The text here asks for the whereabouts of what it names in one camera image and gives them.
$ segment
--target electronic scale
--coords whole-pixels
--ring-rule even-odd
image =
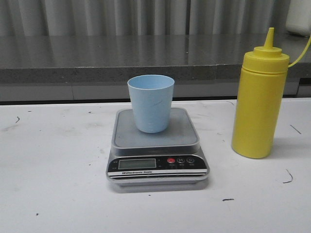
[[[120,186],[197,183],[209,166],[185,109],[172,108],[170,123],[159,133],[135,126],[132,109],[117,112],[107,178]]]

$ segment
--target white table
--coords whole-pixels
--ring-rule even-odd
[[[190,190],[108,182],[115,114],[129,103],[1,106],[0,232],[310,232],[311,99],[283,100],[260,160],[231,149],[235,104],[173,103],[187,109],[211,169]]]

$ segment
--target squeeze bottle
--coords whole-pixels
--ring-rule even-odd
[[[247,52],[241,69],[233,150],[249,158],[269,155],[287,76],[289,56],[273,47],[274,28],[264,46]]]

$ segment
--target plastic cup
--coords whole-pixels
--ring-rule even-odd
[[[165,130],[170,121],[174,79],[164,75],[131,78],[128,89],[136,127],[145,133]]]

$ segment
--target red button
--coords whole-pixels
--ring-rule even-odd
[[[173,163],[175,163],[175,159],[173,159],[173,158],[168,158],[168,159],[167,159],[167,162],[170,163],[170,164],[173,164]]]

